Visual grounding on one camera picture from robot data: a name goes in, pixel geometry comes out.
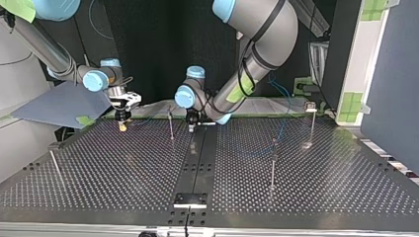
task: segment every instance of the table surface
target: table surface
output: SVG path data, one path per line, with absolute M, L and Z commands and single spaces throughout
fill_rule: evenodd
M 173 126 L 99 122 L 0 185 L 0 222 L 419 232 L 419 187 L 330 118 Z

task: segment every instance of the green tape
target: green tape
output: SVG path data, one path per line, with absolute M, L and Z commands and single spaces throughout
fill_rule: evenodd
M 87 116 L 77 117 L 76 120 L 77 120 L 78 123 L 80 123 L 83 126 L 90 126 L 93 123 L 95 123 L 95 121 L 93 119 L 91 119 L 90 117 L 87 117 Z
M 345 93 L 340 108 L 338 121 L 356 122 L 361 111 L 363 93 Z
M 380 21 L 387 0 L 366 0 L 361 21 Z
M 8 115 L 8 116 L 4 116 L 4 117 L 0 118 L 0 121 L 1 120 L 12 119 L 12 118 L 13 118 L 12 116 Z
M 301 78 L 295 78 L 293 80 L 293 94 L 295 96 L 311 96 L 311 93 L 304 93 L 302 90 L 300 90 L 297 85 L 313 85 L 313 80 L 311 77 L 301 77 Z
M 253 93 L 252 88 L 253 84 L 250 78 L 247 76 L 246 73 L 243 73 L 241 76 L 241 85 L 243 86 L 243 90 L 246 92 L 247 95 L 250 95 Z M 241 91 L 240 85 L 237 85 L 228 95 L 227 102 L 229 103 L 237 103 L 243 99 L 245 95 Z
M 0 0 L 0 5 L 14 15 L 33 22 L 36 11 L 33 0 Z

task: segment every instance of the end effector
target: end effector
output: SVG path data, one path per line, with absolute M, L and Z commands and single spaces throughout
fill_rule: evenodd
M 126 131 L 126 125 L 132 116 L 131 110 L 141 102 L 141 96 L 126 90 L 126 84 L 132 77 L 124 78 L 120 62 L 114 58 L 102 60 L 98 69 L 80 66 L 78 71 L 83 75 L 83 85 L 89 91 L 106 92 L 115 109 L 115 120 L 119 123 L 120 130 Z

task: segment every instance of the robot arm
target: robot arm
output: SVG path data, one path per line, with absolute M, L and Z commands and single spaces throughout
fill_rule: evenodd
M 258 82 L 291 55 L 298 19 L 288 0 L 215 0 L 212 9 L 225 23 L 251 39 L 251 53 L 215 97 L 206 95 L 203 83 L 188 77 L 175 100 L 182 108 L 205 112 L 213 121 L 225 124 L 246 94 L 251 94 Z
M 50 35 L 33 24 L 14 17 L 13 23 L 0 19 L 0 25 L 12 29 L 28 49 L 46 66 L 48 73 L 59 80 L 82 83 L 89 91 L 106 91 L 117 110 L 116 120 L 121 130 L 126 129 L 126 122 L 131 117 L 130 111 L 139 105 L 141 97 L 132 92 L 126 92 L 126 79 L 120 62 L 117 59 L 104 59 L 100 68 L 77 65 L 70 53 L 58 44 Z

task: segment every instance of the gray panel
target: gray panel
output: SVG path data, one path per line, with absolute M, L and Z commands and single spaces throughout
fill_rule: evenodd
M 327 102 L 337 109 L 352 51 L 362 0 L 338 0 L 322 83 Z
M 391 8 L 367 104 L 362 133 L 419 173 L 419 1 Z
M 64 82 L 28 102 L 12 113 L 19 119 L 27 119 L 60 126 L 83 128 L 78 117 L 97 119 L 110 107 L 103 92 L 93 93 L 83 85 Z

